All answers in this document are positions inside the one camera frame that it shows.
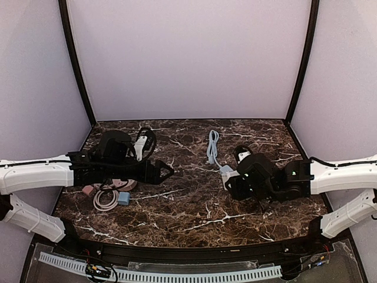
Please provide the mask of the white cube socket adapter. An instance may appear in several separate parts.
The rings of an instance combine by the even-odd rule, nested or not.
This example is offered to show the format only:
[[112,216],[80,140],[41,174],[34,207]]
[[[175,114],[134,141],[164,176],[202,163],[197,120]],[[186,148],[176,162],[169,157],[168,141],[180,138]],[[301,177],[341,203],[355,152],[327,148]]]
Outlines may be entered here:
[[221,174],[221,179],[223,182],[223,187],[225,190],[227,190],[226,187],[226,182],[231,178],[238,176],[239,173],[236,170],[233,170],[229,165],[222,166],[220,168],[220,174]]

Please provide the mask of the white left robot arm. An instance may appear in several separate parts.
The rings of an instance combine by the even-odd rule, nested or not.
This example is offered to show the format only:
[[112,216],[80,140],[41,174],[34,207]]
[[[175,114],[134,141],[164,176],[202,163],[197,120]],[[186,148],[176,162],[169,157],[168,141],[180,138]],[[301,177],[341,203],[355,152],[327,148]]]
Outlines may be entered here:
[[53,243],[75,237],[69,221],[48,215],[25,203],[15,192],[42,187],[74,187],[104,183],[108,179],[135,180],[159,185],[174,174],[161,160],[122,162],[98,159],[87,151],[70,152],[57,157],[23,162],[1,161],[1,221],[41,235]]

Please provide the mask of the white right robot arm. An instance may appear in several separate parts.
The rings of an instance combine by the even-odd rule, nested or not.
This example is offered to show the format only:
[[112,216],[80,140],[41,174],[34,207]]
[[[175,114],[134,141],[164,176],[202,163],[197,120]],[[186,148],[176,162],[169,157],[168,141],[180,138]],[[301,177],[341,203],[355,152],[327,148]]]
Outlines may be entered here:
[[278,168],[261,153],[241,152],[237,168],[221,169],[224,188],[234,200],[254,197],[285,202],[322,193],[362,189],[356,198],[309,224],[309,235],[332,239],[376,212],[376,156],[325,162],[316,157]]

